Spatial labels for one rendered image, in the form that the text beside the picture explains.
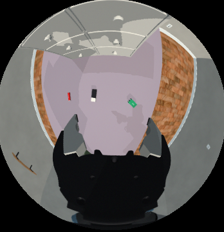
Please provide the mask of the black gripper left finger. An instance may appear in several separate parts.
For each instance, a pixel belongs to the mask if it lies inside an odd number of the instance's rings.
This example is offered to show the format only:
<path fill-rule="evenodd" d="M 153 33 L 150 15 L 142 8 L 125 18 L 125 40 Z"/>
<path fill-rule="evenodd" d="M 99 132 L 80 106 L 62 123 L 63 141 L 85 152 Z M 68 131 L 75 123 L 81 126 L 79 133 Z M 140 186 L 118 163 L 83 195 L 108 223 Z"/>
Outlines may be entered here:
<path fill-rule="evenodd" d="M 79 133 L 78 117 L 75 114 L 61 131 L 53 149 L 53 165 L 60 188 L 64 188 L 65 172 L 69 164 L 83 156 L 86 150 L 84 138 Z"/>

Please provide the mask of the white drawer with knob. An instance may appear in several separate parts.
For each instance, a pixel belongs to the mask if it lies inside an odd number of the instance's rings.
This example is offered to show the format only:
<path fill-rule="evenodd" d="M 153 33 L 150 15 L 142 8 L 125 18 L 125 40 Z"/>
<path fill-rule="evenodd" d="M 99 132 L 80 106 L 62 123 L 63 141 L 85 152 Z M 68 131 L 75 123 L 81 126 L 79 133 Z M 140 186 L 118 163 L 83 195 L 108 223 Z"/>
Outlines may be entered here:
<path fill-rule="evenodd" d="M 82 32 L 69 13 L 62 10 L 37 27 L 28 36 L 22 47 L 45 50 L 62 39 Z"/>

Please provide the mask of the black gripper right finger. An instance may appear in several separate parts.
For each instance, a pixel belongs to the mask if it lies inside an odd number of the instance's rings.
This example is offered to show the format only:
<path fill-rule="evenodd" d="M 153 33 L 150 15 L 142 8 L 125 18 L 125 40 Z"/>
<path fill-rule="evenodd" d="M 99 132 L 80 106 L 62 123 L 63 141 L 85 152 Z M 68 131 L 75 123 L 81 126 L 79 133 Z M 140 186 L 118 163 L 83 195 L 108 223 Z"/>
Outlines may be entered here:
<path fill-rule="evenodd" d="M 161 188 L 165 187 L 167 174 L 171 166 L 171 154 L 164 135 L 152 120 L 147 121 L 146 135 L 140 145 L 139 152 L 141 156 L 151 159 L 160 170 Z"/>

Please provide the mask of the green nine-volt battery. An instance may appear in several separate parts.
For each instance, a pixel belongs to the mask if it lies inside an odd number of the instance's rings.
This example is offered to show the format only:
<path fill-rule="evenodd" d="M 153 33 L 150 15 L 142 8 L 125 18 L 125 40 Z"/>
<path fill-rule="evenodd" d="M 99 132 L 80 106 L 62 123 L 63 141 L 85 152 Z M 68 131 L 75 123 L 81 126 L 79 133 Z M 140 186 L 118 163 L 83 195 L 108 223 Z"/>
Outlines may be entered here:
<path fill-rule="evenodd" d="M 137 105 L 132 99 L 129 99 L 129 100 L 128 100 L 128 103 L 129 103 L 132 107 L 135 107 L 135 106 Z"/>

